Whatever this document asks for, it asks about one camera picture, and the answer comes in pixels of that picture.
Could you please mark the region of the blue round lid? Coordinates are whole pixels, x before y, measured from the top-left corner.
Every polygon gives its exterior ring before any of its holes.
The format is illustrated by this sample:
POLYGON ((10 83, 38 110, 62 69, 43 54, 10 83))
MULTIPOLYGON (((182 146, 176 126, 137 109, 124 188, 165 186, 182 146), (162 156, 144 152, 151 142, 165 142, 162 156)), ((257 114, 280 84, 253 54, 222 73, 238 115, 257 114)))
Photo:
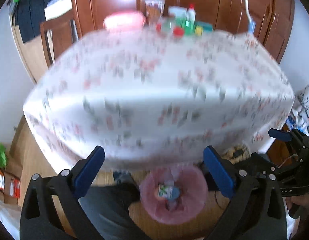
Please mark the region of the blue round lid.
POLYGON ((180 189, 175 186, 168 186, 167 187, 167 194, 166 199, 168 201, 175 201, 180 197, 180 189))

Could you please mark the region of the pink lined trash bin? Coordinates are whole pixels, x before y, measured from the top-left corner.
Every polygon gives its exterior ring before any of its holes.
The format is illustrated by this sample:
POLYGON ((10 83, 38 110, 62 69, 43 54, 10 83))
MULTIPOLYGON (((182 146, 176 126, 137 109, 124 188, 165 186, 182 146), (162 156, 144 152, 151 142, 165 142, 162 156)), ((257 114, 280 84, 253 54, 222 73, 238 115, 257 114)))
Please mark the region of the pink lined trash bin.
POLYGON ((170 166, 152 170, 141 182, 141 203, 159 223, 178 225, 195 218, 205 207, 208 187, 195 166, 170 166))

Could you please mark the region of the cardboard box on floor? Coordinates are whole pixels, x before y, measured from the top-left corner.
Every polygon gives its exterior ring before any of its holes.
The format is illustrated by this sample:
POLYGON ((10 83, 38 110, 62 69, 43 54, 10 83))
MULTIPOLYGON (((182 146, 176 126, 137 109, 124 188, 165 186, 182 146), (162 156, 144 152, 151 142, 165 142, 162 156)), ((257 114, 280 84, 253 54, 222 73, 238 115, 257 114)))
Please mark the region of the cardboard box on floor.
POLYGON ((0 169, 0 201, 18 205, 20 198, 20 179, 0 169))

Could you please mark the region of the person leg in jeans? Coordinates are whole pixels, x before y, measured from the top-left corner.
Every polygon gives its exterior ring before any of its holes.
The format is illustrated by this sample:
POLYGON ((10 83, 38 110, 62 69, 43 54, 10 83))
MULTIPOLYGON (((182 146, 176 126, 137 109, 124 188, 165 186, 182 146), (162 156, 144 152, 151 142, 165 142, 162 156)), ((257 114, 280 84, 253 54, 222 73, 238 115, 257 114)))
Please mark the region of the person leg in jeans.
POLYGON ((130 217, 140 201, 139 186, 129 172, 114 172, 114 185, 92 186, 79 203, 104 239, 150 239, 130 217))

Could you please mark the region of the green white carton box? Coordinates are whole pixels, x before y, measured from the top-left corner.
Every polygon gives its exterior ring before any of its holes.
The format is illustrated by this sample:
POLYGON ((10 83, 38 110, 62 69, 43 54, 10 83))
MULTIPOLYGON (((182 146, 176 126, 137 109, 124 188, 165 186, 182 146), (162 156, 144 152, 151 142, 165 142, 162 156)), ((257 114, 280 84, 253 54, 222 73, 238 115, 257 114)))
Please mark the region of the green white carton box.
POLYGON ((159 184, 158 197, 172 199, 174 186, 159 184))

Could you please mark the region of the wooden wardrobe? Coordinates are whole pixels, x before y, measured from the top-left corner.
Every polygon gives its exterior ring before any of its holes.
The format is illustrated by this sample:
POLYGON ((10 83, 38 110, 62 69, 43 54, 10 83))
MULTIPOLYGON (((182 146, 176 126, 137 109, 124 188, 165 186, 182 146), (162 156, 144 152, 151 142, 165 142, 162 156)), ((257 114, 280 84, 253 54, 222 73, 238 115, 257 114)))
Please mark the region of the wooden wardrobe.
MULTIPOLYGON (((256 23, 255 37, 276 61, 281 61, 291 34, 294 0, 165 0, 165 6, 194 4, 196 19, 233 34, 247 29, 248 16, 256 23)), ((102 29, 104 18, 120 11, 145 11, 145 0, 72 0, 80 36, 102 29)))

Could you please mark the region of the teal box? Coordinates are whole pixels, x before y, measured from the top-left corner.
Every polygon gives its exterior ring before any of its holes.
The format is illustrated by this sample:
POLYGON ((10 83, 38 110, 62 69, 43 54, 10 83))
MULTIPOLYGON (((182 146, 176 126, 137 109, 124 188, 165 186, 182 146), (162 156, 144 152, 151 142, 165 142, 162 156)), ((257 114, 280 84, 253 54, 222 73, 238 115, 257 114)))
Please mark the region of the teal box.
POLYGON ((202 27, 204 32, 212 32, 214 30, 213 25, 207 22, 196 21, 195 25, 202 27))

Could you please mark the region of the floral white tablecloth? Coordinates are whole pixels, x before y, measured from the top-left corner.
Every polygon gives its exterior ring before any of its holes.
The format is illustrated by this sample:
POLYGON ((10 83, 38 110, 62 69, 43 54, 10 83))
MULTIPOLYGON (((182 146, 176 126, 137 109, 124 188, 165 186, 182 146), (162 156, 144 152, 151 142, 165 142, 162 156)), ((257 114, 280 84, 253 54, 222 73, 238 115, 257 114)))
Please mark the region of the floral white tablecloth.
POLYGON ((55 172, 96 146, 109 170, 195 163, 206 146, 251 152, 294 103, 284 72, 249 33, 176 38, 145 28, 96 31, 66 50, 23 106, 55 172))

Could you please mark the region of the white bottle red cap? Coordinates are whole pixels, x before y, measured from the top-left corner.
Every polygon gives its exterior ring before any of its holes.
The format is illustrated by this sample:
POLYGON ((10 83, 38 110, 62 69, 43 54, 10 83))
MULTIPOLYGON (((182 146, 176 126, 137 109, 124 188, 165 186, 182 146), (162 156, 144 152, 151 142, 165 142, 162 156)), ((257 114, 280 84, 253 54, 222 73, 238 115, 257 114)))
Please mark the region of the white bottle red cap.
POLYGON ((194 4, 190 4, 186 11, 186 26, 192 27, 195 23, 196 11, 194 4))

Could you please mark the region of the white ceramic mug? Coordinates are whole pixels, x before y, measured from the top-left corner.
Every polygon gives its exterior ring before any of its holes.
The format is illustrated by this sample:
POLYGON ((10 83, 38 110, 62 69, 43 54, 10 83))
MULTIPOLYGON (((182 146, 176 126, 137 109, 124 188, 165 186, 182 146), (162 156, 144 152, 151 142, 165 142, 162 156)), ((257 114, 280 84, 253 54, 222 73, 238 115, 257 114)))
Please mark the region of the white ceramic mug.
POLYGON ((175 24, 182 26, 183 22, 186 20, 187 9, 184 7, 169 6, 168 16, 175 20, 175 24))

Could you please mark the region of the clear cola bottle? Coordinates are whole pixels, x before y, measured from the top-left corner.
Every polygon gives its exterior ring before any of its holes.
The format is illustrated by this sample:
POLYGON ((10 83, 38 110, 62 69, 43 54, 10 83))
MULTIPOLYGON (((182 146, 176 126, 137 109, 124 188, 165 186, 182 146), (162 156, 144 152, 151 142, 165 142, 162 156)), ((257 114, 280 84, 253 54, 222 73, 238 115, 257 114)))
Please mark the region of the clear cola bottle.
POLYGON ((155 31, 159 33, 170 34, 173 32, 173 28, 174 28, 174 18, 170 17, 160 18, 155 25, 155 31))

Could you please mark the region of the printed paper cup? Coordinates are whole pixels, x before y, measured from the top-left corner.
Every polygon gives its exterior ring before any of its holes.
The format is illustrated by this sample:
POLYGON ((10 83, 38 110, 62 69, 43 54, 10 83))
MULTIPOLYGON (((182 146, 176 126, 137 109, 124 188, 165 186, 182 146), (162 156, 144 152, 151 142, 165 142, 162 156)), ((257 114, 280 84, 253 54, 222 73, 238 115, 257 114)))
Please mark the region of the printed paper cup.
POLYGON ((148 24, 156 24, 163 16, 165 0, 145 0, 145 7, 148 24))

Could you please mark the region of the wooden chair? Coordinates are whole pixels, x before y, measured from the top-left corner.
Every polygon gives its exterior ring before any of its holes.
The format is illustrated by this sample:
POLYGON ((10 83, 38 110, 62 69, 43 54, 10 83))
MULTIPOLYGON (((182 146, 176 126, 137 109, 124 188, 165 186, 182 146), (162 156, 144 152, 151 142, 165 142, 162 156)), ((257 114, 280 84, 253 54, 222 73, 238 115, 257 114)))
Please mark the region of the wooden chair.
POLYGON ((73 10, 69 10, 57 18, 42 22, 40 33, 44 58, 50 68, 55 60, 65 52, 78 38, 73 10))

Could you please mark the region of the pink wet wipes pack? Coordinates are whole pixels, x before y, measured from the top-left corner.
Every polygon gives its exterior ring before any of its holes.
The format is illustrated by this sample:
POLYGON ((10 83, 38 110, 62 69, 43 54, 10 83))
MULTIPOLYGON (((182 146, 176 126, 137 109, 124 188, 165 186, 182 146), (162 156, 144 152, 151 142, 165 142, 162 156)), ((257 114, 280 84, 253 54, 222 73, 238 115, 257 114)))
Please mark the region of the pink wet wipes pack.
POLYGON ((144 14, 140 11, 116 12, 104 19, 107 31, 132 31, 142 29, 146 23, 144 14))

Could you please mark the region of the dark hanging clothes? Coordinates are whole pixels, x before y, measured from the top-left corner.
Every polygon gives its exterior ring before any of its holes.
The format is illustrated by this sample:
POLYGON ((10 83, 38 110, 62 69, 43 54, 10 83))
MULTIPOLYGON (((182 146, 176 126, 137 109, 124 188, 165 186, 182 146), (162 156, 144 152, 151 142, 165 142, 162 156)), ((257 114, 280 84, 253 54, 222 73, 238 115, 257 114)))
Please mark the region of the dark hanging clothes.
POLYGON ((46 21, 44 9, 51 0, 21 0, 15 9, 15 25, 19 27, 22 42, 40 35, 40 24, 46 21))

